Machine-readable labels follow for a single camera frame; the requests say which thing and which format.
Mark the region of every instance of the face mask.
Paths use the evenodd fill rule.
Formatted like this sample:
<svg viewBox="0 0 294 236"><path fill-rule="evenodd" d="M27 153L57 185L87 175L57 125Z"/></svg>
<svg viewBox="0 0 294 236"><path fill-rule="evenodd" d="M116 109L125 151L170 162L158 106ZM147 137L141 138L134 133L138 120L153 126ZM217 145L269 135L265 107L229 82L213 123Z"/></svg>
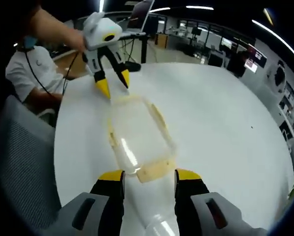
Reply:
<svg viewBox="0 0 294 236"><path fill-rule="evenodd" d="M24 46L24 48L29 49L29 48L34 47L36 42L37 42L37 38L34 38L32 36L25 36L23 46Z"/></svg>

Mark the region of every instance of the white tabletop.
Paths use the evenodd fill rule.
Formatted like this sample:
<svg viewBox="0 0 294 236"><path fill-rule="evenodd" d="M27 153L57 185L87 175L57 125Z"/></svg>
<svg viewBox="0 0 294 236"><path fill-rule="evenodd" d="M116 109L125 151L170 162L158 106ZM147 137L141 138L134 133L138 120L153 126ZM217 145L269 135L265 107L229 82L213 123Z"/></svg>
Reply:
<svg viewBox="0 0 294 236"><path fill-rule="evenodd" d="M112 70L106 75L112 99L127 92ZM269 228L293 186L293 168L278 126L251 91L225 69L187 63L144 64L131 73L129 91L162 113L177 143L179 168L200 174L210 192L239 207L252 227ZM108 110L92 77L69 82L55 137L62 205L118 169L108 142ZM138 235L132 220L125 213L121 235L127 229Z"/></svg>

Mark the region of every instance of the monitor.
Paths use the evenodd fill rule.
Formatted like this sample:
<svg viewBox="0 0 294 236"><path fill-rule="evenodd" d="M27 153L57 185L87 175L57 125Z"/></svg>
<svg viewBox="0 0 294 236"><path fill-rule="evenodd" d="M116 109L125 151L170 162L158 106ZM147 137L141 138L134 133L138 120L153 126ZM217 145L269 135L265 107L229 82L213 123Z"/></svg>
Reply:
<svg viewBox="0 0 294 236"><path fill-rule="evenodd" d="M193 27L192 34L201 35L201 29L198 29L197 27Z"/></svg>
<svg viewBox="0 0 294 236"><path fill-rule="evenodd" d="M256 73L257 65L255 65L251 60L246 60L244 66Z"/></svg>
<svg viewBox="0 0 294 236"><path fill-rule="evenodd" d="M142 32L155 0L144 0L135 5L127 25L127 31Z"/></svg>
<svg viewBox="0 0 294 236"><path fill-rule="evenodd" d="M224 46L226 46L229 49L232 48L232 43L233 42L231 40L228 40L226 38L222 38L222 40L221 40L221 45L224 45Z"/></svg>
<svg viewBox="0 0 294 236"><path fill-rule="evenodd" d="M253 47L249 44L247 51L250 54L250 60L257 63L260 67L264 68L267 62L267 57L263 53L261 53L257 48Z"/></svg>

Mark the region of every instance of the office chair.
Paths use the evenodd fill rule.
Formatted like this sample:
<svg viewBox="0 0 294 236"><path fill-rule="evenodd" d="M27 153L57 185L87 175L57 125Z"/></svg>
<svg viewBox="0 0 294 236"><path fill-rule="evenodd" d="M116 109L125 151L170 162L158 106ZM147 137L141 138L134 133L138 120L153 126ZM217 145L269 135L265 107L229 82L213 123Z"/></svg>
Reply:
<svg viewBox="0 0 294 236"><path fill-rule="evenodd" d="M210 54L209 59L208 59L208 65L213 65L217 67L221 67L223 64L223 58L215 55L215 54Z"/></svg>
<svg viewBox="0 0 294 236"><path fill-rule="evenodd" d="M0 185L10 204L35 231L61 209L54 171L55 130L9 96L0 114Z"/></svg>

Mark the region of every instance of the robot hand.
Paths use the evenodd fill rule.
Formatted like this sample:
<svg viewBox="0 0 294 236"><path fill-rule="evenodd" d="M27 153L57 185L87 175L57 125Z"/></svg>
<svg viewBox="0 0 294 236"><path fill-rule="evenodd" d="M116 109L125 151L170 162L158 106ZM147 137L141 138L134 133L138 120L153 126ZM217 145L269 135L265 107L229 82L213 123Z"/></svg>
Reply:
<svg viewBox="0 0 294 236"><path fill-rule="evenodd" d="M129 86L129 71L119 53L118 40L122 34L122 28L108 18L105 13L94 12L84 22L84 41L86 52L83 61L86 70L94 76L97 88L108 98L110 91L102 67L101 58L106 56L114 71L126 88Z"/></svg>

